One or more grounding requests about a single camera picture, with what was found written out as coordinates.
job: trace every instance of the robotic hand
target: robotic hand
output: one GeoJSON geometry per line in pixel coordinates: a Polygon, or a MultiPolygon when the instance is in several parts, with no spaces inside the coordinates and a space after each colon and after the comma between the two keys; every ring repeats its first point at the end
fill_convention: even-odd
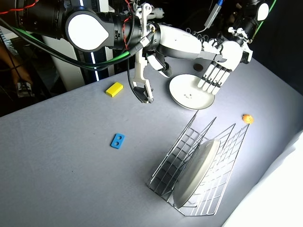
{"type": "MultiPolygon", "coordinates": [[[[2,7],[24,8],[24,3],[24,0],[5,0],[0,12],[2,7]]],[[[198,86],[215,95],[240,62],[248,63],[251,60],[252,51],[247,43],[251,41],[258,21],[264,20],[268,15],[268,5],[263,0],[248,0],[234,27],[228,29],[232,35],[229,40],[222,43],[216,39],[201,42],[183,30],[148,22],[148,16],[152,13],[152,6],[148,3],[136,7],[133,25],[125,23],[125,14],[95,13],[83,6],[67,7],[64,3],[64,0],[35,0],[35,6],[5,13],[0,18],[8,28],[64,38],[84,52],[98,51],[104,46],[122,50],[126,38],[131,37],[128,41],[129,53],[131,56],[135,54],[135,75],[131,78],[131,86],[142,103],[153,102],[152,88],[143,74],[147,63],[161,75],[171,76],[171,68],[164,56],[211,60],[212,63],[198,86]]],[[[220,8],[220,5],[215,5],[205,28],[212,24],[220,8]]]]}

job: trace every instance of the gray tabletop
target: gray tabletop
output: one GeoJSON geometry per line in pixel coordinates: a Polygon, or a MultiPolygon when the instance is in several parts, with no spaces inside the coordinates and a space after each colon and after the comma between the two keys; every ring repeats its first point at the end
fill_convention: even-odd
{"type": "MultiPolygon", "coordinates": [[[[174,75],[195,73],[191,61],[169,59],[174,75]]],[[[140,104],[126,73],[90,84],[0,118],[0,226],[218,227],[303,124],[303,97],[261,64],[241,64],[214,104],[219,131],[254,116],[217,215],[184,217],[147,188],[194,111],[178,106],[168,80],[147,67],[155,101],[140,104]],[[124,89],[104,91],[119,81],[124,89]],[[116,133],[126,136],[110,147],[116,133]]]]}

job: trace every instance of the person's arm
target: person's arm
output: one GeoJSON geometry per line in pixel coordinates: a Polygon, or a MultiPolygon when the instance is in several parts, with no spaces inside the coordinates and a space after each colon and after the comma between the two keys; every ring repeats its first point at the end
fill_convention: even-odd
{"type": "MultiPolygon", "coordinates": [[[[14,61],[15,66],[19,65],[20,62],[18,62],[18,60],[17,60],[11,53],[9,53],[9,54],[10,54],[12,60],[14,61]]],[[[13,65],[13,63],[11,62],[11,59],[10,59],[10,57],[9,57],[9,54],[7,53],[7,51],[6,51],[5,47],[3,46],[3,44],[0,44],[0,60],[4,61],[4,62],[8,65],[8,67],[13,68],[14,65],[13,65]]],[[[31,79],[29,73],[26,71],[26,69],[25,69],[24,67],[20,66],[20,67],[16,68],[16,70],[18,70],[18,72],[19,72],[19,74],[20,74],[20,77],[21,77],[23,80],[25,80],[25,81],[27,81],[27,82],[33,84],[33,81],[32,81],[32,79],[31,79]]],[[[13,70],[11,71],[11,75],[12,75],[13,82],[14,82],[15,85],[16,85],[16,84],[18,83],[18,81],[20,80],[20,77],[19,77],[19,75],[18,75],[18,73],[17,73],[16,70],[13,69],[13,70]]]]}

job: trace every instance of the plate on table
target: plate on table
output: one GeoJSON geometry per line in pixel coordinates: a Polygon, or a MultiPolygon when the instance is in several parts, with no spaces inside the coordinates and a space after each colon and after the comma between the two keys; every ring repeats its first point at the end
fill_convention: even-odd
{"type": "Polygon", "coordinates": [[[219,140],[209,140],[196,148],[178,178],[173,191],[174,203],[182,207],[205,177],[220,147],[219,140]]]}
{"type": "Polygon", "coordinates": [[[199,77],[190,74],[174,77],[169,83],[169,91],[175,102],[190,110],[210,107],[214,102],[214,95],[198,88],[200,80],[199,77]]]}

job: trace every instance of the metal wire rack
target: metal wire rack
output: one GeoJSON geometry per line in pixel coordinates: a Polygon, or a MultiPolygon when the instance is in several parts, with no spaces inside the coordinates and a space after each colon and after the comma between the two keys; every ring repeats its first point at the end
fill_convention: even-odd
{"type": "MultiPolygon", "coordinates": [[[[192,128],[196,115],[197,112],[151,176],[147,185],[175,209],[177,208],[174,206],[172,193],[178,177],[197,146],[209,140],[206,135],[216,120],[214,118],[201,132],[198,132],[192,128]]],[[[220,140],[219,150],[198,188],[186,204],[177,209],[183,215],[208,216],[217,213],[249,125],[247,124],[231,136],[234,127],[235,124],[231,125],[213,138],[220,140]]]]}

